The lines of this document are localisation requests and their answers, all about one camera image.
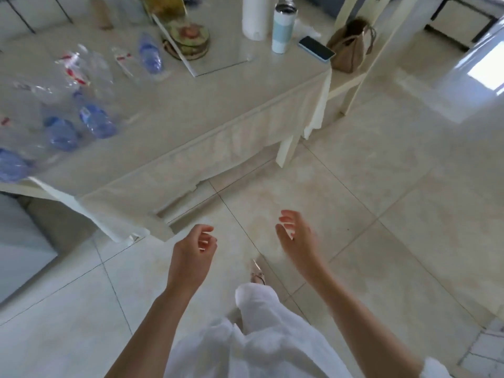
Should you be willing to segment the cream tablecloth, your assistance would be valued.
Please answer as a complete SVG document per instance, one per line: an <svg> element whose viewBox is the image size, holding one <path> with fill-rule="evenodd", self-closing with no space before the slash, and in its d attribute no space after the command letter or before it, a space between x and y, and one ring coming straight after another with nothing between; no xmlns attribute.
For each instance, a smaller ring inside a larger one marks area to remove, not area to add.
<svg viewBox="0 0 504 378"><path fill-rule="evenodd" d="M230 19L234 12L241 31L241 0L214 0L201 12ZM95 35L119 37L126 31L160 31L151 24L100 31L85 18L41 34L20 37L19 43L42 44L53 51L57 35L70 40ZM154 214L197 184L251 158L263 148L321 125L322 96L331 68L291 44L276 54L268 42L255 42L259 58L210 74L193 77L183 63L166 52L169 76L154 82L147 109L110 139L93 142L83 153L31 177L50 191L73 197L101 226L116 236L143 227L142 217Z"/></svg>

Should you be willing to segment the pile of clear plastic bottles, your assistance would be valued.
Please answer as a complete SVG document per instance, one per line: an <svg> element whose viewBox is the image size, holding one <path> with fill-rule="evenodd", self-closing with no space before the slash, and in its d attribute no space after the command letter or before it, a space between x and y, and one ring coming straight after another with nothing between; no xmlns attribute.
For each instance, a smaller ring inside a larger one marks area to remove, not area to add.
<svg viewBox="0 0 504 378"><path fill-rule="evenodd" d="M23 42L0 54L0 183L17 184L116 136L169 75L149 31L60 39L53 51Z"/></svg>

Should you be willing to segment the person's white garment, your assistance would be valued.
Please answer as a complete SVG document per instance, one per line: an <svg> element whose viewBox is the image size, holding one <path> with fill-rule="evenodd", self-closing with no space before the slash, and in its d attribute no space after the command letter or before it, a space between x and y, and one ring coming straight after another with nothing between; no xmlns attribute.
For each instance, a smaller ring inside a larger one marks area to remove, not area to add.
<svg viewBox="0 0 504 378"><path fill-rule="evenodd" d="M180 340L164 378L353 378L325 337L267 285L240 285L243 330L218 319Z"/></svg>

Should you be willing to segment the brown bottle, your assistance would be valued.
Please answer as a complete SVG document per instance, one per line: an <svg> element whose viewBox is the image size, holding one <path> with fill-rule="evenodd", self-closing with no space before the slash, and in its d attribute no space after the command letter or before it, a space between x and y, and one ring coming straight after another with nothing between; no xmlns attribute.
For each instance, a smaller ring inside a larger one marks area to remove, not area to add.
<svg viewBox="0 0 504 378"><path fill-rule="evenodd" d="M93 21L100 30L107 31L114 28L105 0L89 0L89 8Z"/></svg>

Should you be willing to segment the person's right hand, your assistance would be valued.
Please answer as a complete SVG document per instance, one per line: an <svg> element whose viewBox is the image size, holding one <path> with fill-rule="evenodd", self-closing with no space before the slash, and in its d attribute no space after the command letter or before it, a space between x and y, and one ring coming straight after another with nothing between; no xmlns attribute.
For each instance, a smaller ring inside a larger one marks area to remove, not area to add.
<svg viewBox="0 0 504 378"><path fill-rule="evenodd" d="M320 285L327 275L315 232L298 211L283 209L279 223L287 227L287 223L295 228L292 242L280 242L283 251L291 259L299 274L312 287Z"/></svg>

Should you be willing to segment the person's left hand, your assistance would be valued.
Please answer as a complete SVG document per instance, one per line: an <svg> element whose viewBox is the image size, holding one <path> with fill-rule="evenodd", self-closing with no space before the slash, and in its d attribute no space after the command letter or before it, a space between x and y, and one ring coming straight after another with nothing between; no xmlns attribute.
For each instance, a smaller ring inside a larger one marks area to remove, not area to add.
<svg viewBox="0 0 504 378"><path fill-rule="evenodd" d="M201 236L211 235L214 227L196 224L173 247L167 288L192 297L205 281L214 254L201 253Z"/></svg>

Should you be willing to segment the black framed white cabinet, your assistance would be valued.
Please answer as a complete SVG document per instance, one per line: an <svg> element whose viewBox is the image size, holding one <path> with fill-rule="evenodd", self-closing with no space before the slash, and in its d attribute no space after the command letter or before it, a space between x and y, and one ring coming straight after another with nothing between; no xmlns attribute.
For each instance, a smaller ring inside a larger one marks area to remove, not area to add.
<svg viewBox="0 0 504 378"><path fill-rule="evenodd" d="M502 17L504 0L442 0L424 30L469 50Z"/></svg>

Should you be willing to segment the person's beige pointed shoe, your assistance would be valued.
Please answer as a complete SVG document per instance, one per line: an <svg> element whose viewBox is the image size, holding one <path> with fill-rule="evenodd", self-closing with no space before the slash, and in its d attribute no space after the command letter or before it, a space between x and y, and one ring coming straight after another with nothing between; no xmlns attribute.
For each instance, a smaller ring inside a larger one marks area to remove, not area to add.
<svg viewBox="0 0 504 378"><path fill-rule="evenodd" d="M265 275L254 259L250 261L250 282L266 286Z"/></svg>

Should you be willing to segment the brown drawstring bag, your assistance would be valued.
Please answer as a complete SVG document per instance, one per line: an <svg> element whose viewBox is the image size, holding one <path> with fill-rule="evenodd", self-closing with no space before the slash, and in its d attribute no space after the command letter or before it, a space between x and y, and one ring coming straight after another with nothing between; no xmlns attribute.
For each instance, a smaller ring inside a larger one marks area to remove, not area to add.
<svg viewBox="0 0 504 378"><path fill-rule="evenodd" d="M326 44L335 54L330 59L332 70L346 74L356 72L371 54L375 40L375 28L367 19L352 19L338 29Z"/></svg>

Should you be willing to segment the clear plastic bag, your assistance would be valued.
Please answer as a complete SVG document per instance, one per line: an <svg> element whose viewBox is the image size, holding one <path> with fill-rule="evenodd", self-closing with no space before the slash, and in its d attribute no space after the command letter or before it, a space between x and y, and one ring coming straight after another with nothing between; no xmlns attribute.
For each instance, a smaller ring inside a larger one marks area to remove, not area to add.
<svg viewBox="0 0 504 378"><path fill-rule="evenodd" d="M317 40L322 36L314 27L305 24L300 18L297 18L294 22L292 35L299 40L304 37L311 37Z"/></svg>

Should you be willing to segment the person's right forearm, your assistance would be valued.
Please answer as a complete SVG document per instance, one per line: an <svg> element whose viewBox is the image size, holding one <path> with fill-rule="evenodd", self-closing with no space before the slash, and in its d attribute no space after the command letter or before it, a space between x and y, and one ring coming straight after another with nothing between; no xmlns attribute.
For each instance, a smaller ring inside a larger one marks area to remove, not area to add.
<svg viewBox="0 0 504 378"><path fill-rule="evenodd" d="M423 362L319 263L306 264L303 276L332 317L365 378L419 378Z"/></svg>

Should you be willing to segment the phone in blue case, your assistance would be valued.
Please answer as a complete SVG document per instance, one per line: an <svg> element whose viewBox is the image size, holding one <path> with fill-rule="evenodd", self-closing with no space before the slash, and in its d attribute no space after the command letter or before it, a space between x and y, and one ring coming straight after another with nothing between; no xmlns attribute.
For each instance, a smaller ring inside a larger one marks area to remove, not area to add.
<svg viewBox="0 0 504 378"><path fill-rule="evenodd" d="M310 36L300 39L298 46L322 62L328 62L336 55L334 51Z"/></svg>

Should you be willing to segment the white paper towel roll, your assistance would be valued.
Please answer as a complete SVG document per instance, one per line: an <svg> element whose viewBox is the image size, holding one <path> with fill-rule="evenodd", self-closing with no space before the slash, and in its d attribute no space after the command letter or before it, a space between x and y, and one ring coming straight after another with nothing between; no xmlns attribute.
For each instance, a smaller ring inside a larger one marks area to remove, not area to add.
<svg viewBox="0 0 504 378"><path fill-rule="evenodd" d="M242 32L252 41L264 41L272 32L277 0L242 0Z"/></svg>

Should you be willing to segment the person's left forearm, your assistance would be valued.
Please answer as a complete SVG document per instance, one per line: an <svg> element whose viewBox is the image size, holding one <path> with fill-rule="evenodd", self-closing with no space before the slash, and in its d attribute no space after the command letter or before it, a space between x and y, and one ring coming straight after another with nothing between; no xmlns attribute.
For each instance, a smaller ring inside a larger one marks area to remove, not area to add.
<svg viewBox="0 0 504 378"><path fill-rule="evenodd" d="M163 378L177 327L197 289L169 283L104 378Z"/></svg>

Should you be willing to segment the cream wooden table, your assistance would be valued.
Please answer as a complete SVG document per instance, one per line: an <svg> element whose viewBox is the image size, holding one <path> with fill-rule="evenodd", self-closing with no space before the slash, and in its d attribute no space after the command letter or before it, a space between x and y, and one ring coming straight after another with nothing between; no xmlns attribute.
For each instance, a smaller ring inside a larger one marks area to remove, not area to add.
<svg viewBox="0 0 504 378"><path fill-rule="evenodd" d="M276 163L280 167L284 167L289 163L289 161L293 157L299 139L299 135L292 135L280 142L280 147L276 156ZM116 242L124 240L124 237L116 236L112 232L101 226L101 223L97 219L93 218L88 210L82 208L73 197L58 191L51 192L48 186L41 186L40 184L32 180L22 181L18 184L0 182L0 193L3 192L16 196L41 198L63 203L73 211L91 219L112 240ZM157 216L157 214L148 213L147 215L142 217L142 220L143 227L140 227L138 229L126 229L129 237L145 237L147 235L152 235L162 242L166 242L169 239L173 238L173 230L159 216Z"/></svg>

